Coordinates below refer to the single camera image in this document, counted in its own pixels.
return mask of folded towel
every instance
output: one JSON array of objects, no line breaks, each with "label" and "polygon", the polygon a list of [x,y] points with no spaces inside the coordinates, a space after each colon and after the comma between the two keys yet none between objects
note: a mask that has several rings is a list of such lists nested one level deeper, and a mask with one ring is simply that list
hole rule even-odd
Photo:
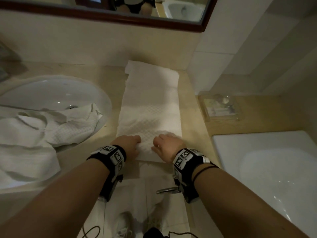
[{"label": "folded towel", "polygon": [[178,103],[179,74],[169,68],[129,61],[117,136],[140,135],[138,160],[162,162],[151,150],[161,133],[182,136]]},{"label": "folded towel", "polygon": [[95,104],[63,111],[0,107],[0,188],[55,175],[60,166],[54,147],[84,141],[101,116]]}]

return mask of hand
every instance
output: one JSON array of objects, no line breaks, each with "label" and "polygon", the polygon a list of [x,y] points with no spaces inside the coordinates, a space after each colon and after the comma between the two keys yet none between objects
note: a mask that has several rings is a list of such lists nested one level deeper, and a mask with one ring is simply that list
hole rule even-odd
[{"label": "hand", "polygon": [[148,2],[145,2],[142,6],[141,6],[141,10],[139,12],[139,14],[144,15],[144,16],[151,16],[152,15],[152,5]]},{"label": "hand", "polygon": [[138,156],[139,151],[136,149],[136,145],[137,143],[140,143],[140,142],[141,142],[141,137],[139,135],[135,135],[135,136],[122,135],[117,137],[110,144],[119,145],[121,148],[123,148],[126,153],[126,160],[129,161],[129,160],[134,160]]},{"label": "hand", "polygon": [[125,13],[131,13],[130,9],[128,8],[127,5],[121,5],[119,7],[117,7],[117,12],[125,12]]},{"label": "hand", "polygon": [[183,140],[171,135],[159,135],[153,140],[152,150],[166,163],[172,163],[176,154],[187,148]]}]

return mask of mirror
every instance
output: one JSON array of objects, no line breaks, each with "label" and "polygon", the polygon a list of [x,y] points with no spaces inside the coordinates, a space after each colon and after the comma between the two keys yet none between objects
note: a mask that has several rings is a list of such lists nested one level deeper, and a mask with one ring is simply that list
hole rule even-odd
[{"label": "mirror", "polygon": [[217,0],[0,0],[0,9],[202,32]]}]

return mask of sink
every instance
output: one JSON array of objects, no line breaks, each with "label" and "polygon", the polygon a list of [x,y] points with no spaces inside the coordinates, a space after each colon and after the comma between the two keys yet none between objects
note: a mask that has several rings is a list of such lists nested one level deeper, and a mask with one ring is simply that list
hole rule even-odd
[{"label": "sink", "polygon": [[187,1],[165,0],[163,7],[168,18],[198,22],[201,20],[206,6]]},{"label": "sink", "polygon": [[[49,75],[30,78],[32,82],[20,85],[0,96],[0,105],[29,110],[65,110],[95,103],[103,115],[94,135],[111,114],[108,95],[94,84],[70,76]],[[65,150],[74,145],[60,147]]]},{"label": "sink", "polygon": [[317,237],[317,146],[304,131],[213,136],[225,171]]}]

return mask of wooden mirror frame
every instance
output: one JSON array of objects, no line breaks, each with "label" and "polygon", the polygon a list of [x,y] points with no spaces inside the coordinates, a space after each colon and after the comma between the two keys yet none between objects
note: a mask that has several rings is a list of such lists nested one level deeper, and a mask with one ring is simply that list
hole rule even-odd
[{"label": "wooden mirror frame", "polygon": [[118,15],[113,11],[100,11],[98,9],[70,8],[59,5],[46,5],[35,2],[20,2],[12,0],[0,0],[0,9],[30,12],[44,15],[55,15],[88,20],[115,22],[128,25],[139,25],[145,27],[167,28],[181,31],[203,32],[205,31],[209,18],[215,8],[217,0],[208,0],[203,19],[200,22],[189,22],[167,18],[145,18],[138,15]]}]

